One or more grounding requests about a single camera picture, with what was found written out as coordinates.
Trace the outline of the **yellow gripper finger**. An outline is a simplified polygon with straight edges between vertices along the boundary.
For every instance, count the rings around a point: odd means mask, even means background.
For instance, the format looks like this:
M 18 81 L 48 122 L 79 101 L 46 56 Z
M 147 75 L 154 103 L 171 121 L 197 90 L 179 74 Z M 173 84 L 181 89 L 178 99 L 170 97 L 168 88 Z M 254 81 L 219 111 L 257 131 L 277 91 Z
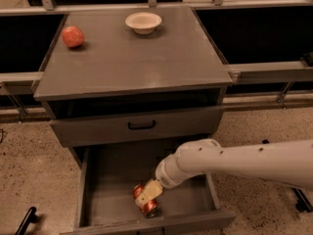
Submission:
M 137 206 L 142 207 L 158 197 L 162 191 L 163 188 L 157 180 L 150 180 L 144 187 L 139 187 L 135 190 L 135 203 Z

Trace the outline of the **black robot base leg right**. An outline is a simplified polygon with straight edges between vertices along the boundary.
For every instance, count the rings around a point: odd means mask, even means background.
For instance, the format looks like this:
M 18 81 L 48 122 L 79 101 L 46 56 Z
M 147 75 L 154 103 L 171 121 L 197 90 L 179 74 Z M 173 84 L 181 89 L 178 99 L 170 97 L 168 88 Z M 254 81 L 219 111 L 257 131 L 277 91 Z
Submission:
M 313 212 L 312 203 L 302 191 L 302 188 L 312 189 L 312 141 L 270 143 L 263 140 L 259 151 L 265 156 L 263 179 L 290 186 L 297 197 L 297 210 Z

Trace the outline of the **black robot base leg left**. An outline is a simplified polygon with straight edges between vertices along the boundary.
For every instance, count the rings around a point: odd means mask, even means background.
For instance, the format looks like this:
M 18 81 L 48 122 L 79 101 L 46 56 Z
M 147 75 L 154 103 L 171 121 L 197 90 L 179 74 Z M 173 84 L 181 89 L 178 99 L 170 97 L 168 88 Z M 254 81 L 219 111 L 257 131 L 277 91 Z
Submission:
M 15 235 L 24 235 L 26 229 L 30 223 L 35 223 L 37 221 L 36 207 L 31 207 L 26 212 L 19 228 L 17 229 Z

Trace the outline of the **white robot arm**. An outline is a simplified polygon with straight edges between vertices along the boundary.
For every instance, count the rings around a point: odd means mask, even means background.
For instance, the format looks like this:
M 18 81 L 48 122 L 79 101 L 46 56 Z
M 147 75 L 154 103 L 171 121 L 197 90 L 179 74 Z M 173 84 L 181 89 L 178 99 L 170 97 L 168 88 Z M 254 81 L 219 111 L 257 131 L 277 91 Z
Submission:
M 214 139 L 180 145 L 156 167 L 135 199 L 137 206 L 157 198 L 189 178 L 215 172 L 278 182 L 292 188 L 313 189 L 313 140 L 222 147 Z

